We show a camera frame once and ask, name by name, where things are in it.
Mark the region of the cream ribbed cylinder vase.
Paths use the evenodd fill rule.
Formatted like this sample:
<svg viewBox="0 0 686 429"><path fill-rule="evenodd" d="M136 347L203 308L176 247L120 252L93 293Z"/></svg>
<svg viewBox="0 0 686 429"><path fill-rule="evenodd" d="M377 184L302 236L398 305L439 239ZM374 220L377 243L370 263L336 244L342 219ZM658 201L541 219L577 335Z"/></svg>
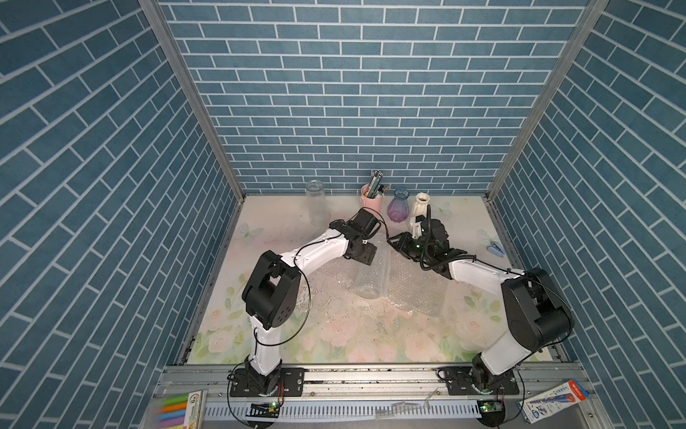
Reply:
<svg viewBox="0 0 686 429"><path fill-rule="evenodd" d="M421 221L418 220L418 217L426 216L430 200L431 197L423 192L418 193L414 199L408 218L408 228L413 239L418 239L422 235Z"/></svg>

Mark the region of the purple vase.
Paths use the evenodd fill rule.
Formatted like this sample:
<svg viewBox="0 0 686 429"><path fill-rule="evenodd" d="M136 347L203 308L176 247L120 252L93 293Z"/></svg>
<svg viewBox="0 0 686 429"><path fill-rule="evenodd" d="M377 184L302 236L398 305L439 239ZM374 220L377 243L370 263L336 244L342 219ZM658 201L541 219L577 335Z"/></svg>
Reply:
<svg viewBox="0 0 686 429"><path fill-rule="evenodd" d="M408 198L409 191L407 189L396 188L394 190L394 197L387 208L389 219L394 223L402 223L409 217L410 207Z"/></svg>

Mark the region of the clear ribbed glass vase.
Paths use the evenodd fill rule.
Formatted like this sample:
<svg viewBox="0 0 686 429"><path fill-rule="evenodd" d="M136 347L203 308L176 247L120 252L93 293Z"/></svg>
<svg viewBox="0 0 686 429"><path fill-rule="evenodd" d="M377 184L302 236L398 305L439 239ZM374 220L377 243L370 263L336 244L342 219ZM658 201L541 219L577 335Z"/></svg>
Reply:
<svg viewBox="0 0 686 429"><path fill-rule="evenodd" d="M323 182L311 180L305 186L310 223L319 229L327 229L330 223L330 209Z"/></svg>

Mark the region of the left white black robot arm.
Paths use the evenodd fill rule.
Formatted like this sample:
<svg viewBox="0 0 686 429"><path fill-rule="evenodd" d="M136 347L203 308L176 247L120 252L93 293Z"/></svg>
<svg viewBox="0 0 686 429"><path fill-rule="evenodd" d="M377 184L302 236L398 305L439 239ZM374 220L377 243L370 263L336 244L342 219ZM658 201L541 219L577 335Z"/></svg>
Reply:
<svg viewBox="0 0 686 429"><path fill-rule="evenodd" d="M321 235L295 250L280 254L267 250L257 259L242 293L251 325L251 350L229 378L230 394L269 397L286 393L280 347L297 334L282 339L282 326L296 309L300 284L307 287L305 312L309 314L313 299L307 277L338 258L369 266L377 250L371 239L386 227L378 211L363 207L348 220L332 221Z"/></svg>

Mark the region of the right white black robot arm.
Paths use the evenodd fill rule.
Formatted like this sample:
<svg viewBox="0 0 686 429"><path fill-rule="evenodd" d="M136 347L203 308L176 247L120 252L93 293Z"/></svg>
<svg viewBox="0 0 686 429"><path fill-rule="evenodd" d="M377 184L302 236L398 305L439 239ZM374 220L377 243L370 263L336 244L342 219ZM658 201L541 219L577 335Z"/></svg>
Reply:
<svg viewBox="0 0 686 429"><path fill-rule="evenodd" d="M465 281L500 296L507 328L472 360L468 375L477 393L507 391L516 366L536 352L561 343L573 332L572 311L546 271L536 268L518 272L493 266L453 248L444 224L432 218L429 208L416 216L410 232L391 236L387 243L425 272Z"/></svg>

